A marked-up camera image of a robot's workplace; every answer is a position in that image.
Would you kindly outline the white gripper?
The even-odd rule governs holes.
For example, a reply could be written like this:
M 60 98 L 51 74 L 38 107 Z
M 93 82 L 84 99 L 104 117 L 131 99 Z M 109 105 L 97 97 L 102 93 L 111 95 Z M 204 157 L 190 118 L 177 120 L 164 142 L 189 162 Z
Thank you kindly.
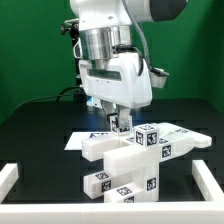
M 117 58 L 110 59 L 106 70 L 93 69 L 90 61 L 80 60 L 79 69 L 85 93 L 102 100 L 107 116 L 115 114 L 112 103 L 121 105 L 118 108 L 118 125 L 122 131 L 129 131 L 132 127 L 130 108 L 147 106 L 152 100 L 146 62 L 143 62 L 141 75 L 138 75 L 140 64 L 137 53 L 121 53 Z

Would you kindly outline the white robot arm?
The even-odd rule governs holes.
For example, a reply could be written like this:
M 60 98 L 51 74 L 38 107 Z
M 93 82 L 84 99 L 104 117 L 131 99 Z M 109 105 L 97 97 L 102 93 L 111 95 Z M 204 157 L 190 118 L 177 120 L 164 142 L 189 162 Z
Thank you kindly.
M 87 95 L 101 101 L 110 124 L 131 129 L 130 111 L 147 106 L 153 87 L 164 86 L 168 73 L 150 63 L 149 53 L 131 42 L 130 27 L 140 22 L 175 19 L 188 0 L 70 0 L 79 19 L 74 54 Z

